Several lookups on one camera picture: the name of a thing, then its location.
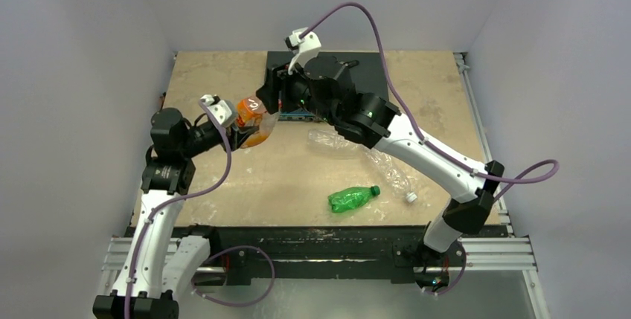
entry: white backdrop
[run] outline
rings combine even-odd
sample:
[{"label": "white backdrop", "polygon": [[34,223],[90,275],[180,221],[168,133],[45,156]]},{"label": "white backdrop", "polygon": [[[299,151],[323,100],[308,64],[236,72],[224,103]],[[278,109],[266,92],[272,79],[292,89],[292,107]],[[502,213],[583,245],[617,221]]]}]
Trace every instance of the white backdrop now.
[{"label": "white backdrop", "polygon": [[0,317],[93,318],[172,55],[145,0],[0,9]]},{"label": "white backdrop", "polygon": [[468,56],[495,158],[561,161],[507,197],[552,318],[631,310],[630,25],[630,0],[501,0]]},{"label": "white backdrop", "polygon": [[[291,30],[349,0],[148,0],[176,50],[280,50]],[[497,0],[352,0],[373,13],[389,49],[465,51]],[[319,29],[325,48],[376,49],[358,10]]]}]

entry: orange juice bottle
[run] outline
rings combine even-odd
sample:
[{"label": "orange juice bottle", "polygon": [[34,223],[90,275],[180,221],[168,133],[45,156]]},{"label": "orange juice bottle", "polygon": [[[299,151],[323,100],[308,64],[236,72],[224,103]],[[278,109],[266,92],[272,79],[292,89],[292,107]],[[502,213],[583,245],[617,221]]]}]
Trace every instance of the orange juice bottle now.
[{"label": "orange juice bottle", "polygon": [[271,115],[265,109],[263,102],[258,97],[252,95],[246,97],[237,104],[237,125],[239,127],[258,126],[259,129],[251,135],[241,146],[241,148],[249,148],[263,143],[272,133],[276,120],[278,120],[277,112]]}]

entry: wooden board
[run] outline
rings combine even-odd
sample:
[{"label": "wooden board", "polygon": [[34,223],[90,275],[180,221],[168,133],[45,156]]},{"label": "wooden board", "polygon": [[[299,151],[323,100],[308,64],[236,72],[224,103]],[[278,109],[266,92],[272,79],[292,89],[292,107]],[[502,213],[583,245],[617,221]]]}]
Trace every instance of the wooden board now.
[{"label": "wooden board", "polygon": [[[419,125],[467,157],[482,159],[467,97],[451,52],[389,51],[391,78]],[[165,107],[176,107],[193,120],[197,100],[218,94],[238,102],[263,83],[266,52],[180,52]],[[261,145],[233,153],[228,180],[216,191],[186,201],[178,226],[253,225],[424,225],[446,204],[448,194],[436,183],[396,160],[414,179],[419,199],[407,204],[364,157],[333,159],[307,146],[309,129],[326,124],[278,123]],[[225,153],[219,147],[195,158],[191,192],[210,187],[222,175]],[[355,211],[334,214],[327,196],[352,186],[377,184],[382,194]],[[497,224],[497,212],[487,223]]]}]

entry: purple cable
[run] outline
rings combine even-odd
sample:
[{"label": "purple cable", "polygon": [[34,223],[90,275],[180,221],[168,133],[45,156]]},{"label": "purple cable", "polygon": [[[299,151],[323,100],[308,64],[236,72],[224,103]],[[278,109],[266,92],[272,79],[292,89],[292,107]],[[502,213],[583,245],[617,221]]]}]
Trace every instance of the purple cable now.
[{"label": "purple cable", "polygon": [[460,279],[462,279],[462,276],[464,274],[464,268],[467,267],[467,252],[464,250],[464,245],[462,245],[462,242],[460,241],[456,241],[456,242],[458,243],[462,251],[462,268],[460,268],[460,271],[458,272],[458,276],[456,276],[453,282],[449,286],[447,286],[447,288],[444,289],[443,291],[435,292],[436,295],[443,295],[447,293],[448,291],[451,291],[455,287],[455,285],[458,284],[458,282],[460,282]]},{"label": "purple cable", "polygon": [[269,258],[269,256],[263,252],[263,250],[261,250],[258,247],[254,247],[254,246],[250,246],[250,245],[241,245],[241,246],[234,246],[234,247],[230,247],[227,248],[217,254],[212,255],[210,258],[208,258],[208,261],[212,261],[215,260],[217,257],[220,257],[224,254],[227,254],[228,252],[232,252],[235,250],[241,250],[241,249],[248,249],[248,250],[254,250],[256,252],[260,252],[260,254],[263,255],[263,257],[265,257],[265,259],[267,260],[267,262],[269,262],[269,268],[272,270],[272,277],[271,280],[269,281],[269,285],[267,286],[267,289],[265,290],[265,292],[258,298],[254,299],[254,300],[250,300],[249,302],[245,302],[245,303],[230,303],[230,302],[225,302],[223,300],[219,300],[213,297],[209,297],[208,295],[202,293],[191,281],[190,284],[193,286],[193,291],[195,292],[195,294],[199,295],[200,297],[209,300],[213,303],[217,303],[217,304],[221,304],[222,306],[231,306],[234,308],[243,308],[245,306],[251,306],[253,304],[256,304],[260,301],[262,301],[265,297],[267,297],[267,295],[272,291],[272,287],[274,286],[274,281],[276,280],[276,272],[274,271],[274,263],[272,261],[271,258]]},{"label": "purple cable", "polygon": [[[225,162],[225,170],[223,172],[223,175],[221,175],[221,178],[217,181],[217,183],[215,183],[213,186],[209,187],[208,189],[205,190],[201,190],[198,191],[197,193],[191,193],[191,194],[187,194],[187,195],[180,195],[180,196],[176,196],[175,198],[164,202],[162,204],[160,204],[159,206],[155,207],[147,216],[147,219],[149,219],[151,222],[153,221],[153,218],[156,216],[156,214],[162,210],[164,207],[174,203],[174,202],[180,202],[182,200],[186,200],[186,199],[191,199],[194,198],[196,196],[201,196],[201,195],[205,195],[208,194],[209,192],[217,189],[224,181],[225,179],[228,177],[228,174],[230,173],[230,167],[232,166],[232,154],[231,154],[231,147],[230,147],[230,141],[228,140],[228,136],[225,135],[225,129],[223,129],[223,127],[221,127],[221,124],[217,121],[217,119],[215,119],[215,117],[213,116],[213,114],[211,113],[211,110],[208,109],[208,107],[206,107],[206,105],[200,100],[199,101],[199,106],[202,107],[202,109],[204,110],[204,112],[206,113],[206,115],[208,116],[208,119],[211,120],[213,126],[215,126],[215,128],[217,129],[217,131],[219,132],[221,139],[225,145],[225,149],[226,149],[226,162]],[[148,227],[147,224],[142,223],[141,227],[140,227],[140,234],[138,235],[138,241],[136,241],[136,244],[134,246],[133,252],[132,252],[132,259],[129,261],[129,273],[128,273],[128,277],[132,278],[132,282],[127,283],[127,290],[126,290],[126,294],[125,294],[125,302],[124,302],[124,308],[123,308],[123,316],[124,319],[131,319],[131,311],[130,311],[130,306],[131,306],[131,301],[132,301],[132,289],[133,289],[133,271],[136,268],[136,265],[138,263],[138,254],[140,252],[140,247],[142,246],[142,241],[144,240],[145,235],[147,234],[148,231]]]},{"label": "purple cable", "polygon": [[[499,194],[495,197],[496,201],[499,200],[499,198],[502,195],[504,195],[514,184],[539,183],[541,181],[548,180],[554,174],[557,173],[557,171],[559,170],[559,162],[557,160],[555,160],[555,159],[547,159],[545,161],[540,161],[539,163],[527,168],[526,170],[521,172],[515,178],[502,178],[502,177],[498,177],[498,176],[494,176],[494,175],[488,175],[488,174],[482,174],[482,173],[475,173],[474,174],[474,169],[472,167],[469,167],[465,163],[463,163],[463,162],[459,161],[458,159],[452,157],[451,155],[447,154],[442,149],[440,149],[436,145],[434,145],[431,141],[426,140],[425,136],[420,131],[420,127],[418,126],[418,123],[414,119],[414,116],[412,115],[412,112],[410,111],[410,108],[408,108],[406,103],[403,102],[403,99],[401,98],[401,96],[399,95],[397,90],[394,89],[394,85],[392,83],[392,80],[390,80],[390,72],[388,71],[388,66],[385,63],[385,53],[383,52],[383,46],[381,44],[381,37],[379,36],[379,31],[377,30],[377,25],[375,24],[373,16],[370,14],[370,12],[368,12],[368,10],[363,5],[361,5],[359,3],[356,3],[354,1],[349,1],[349,2],[346,2],[346,3],[342,3],[342,4],[338,5],[337,7],[334,7],[331,11],[326,13],[317,22],[315,22],[313,25],[308,27],[302,34],[300,34],[300,38],[302,39],[308,33],[311,33],[314,29],[316,29],[318,27],[318,25],[320,25],[324,20],[326,20],[329,16],[331,16],[331,14],[333,14],[336,11],[342,9],[343,7],[356,7],[358,9],[360,9],[366,15],[366,17],[368,18],[368,21],[371,23],[371,27],[373,28],[373,32],[374,32],[374,35],[375,35],[375,40],[377,41],[377,47],[379,48],[379,58],[381,59],[381,65],[383,66],[383,71],[385,72],[385,80],[388,83],[388,88],[390,89],[390,91],[394,95],[394,98],[396,98],[397,101],[399,101],[399,104],[401,105],[401,108],[403,108],[403,111],[406,113],[406,115],[408,115],[408,118],[410,120],[410,124],[412,125],[412,128],[414,130],[414,133],[416,133],[416,136],[418,136],[421,141],[425,141],[425,144],[427,144],[427,146],[430,149],[432,149],[434,152],[436,152],[437,154],[439,154],[441,157],[445,158],[446,160],[452,162],[454,165],[456,165],[456,166],[460,167],[461,169],[465,170],[469,174],[473,174],[473,175],[478,176],[480,178],[485,178],[485,179],[492,180],[492,181],[499,181],[499,182],[502,182],[502,183],[507,183],[508,186],[506,186],[502,191],[500,191]],[[523,179],[523,177],[526,176],[529,172],[531,172],[531,171],[533,171],[533,170],[535,170],[535,169],[537,169],[539,167],[542,167],[542,166],[544,166],[546,164],[552,164],[553,165],[552,169],[549,170],[546,174],[541,175],[541,176],[537,176],[535,178]]]}]

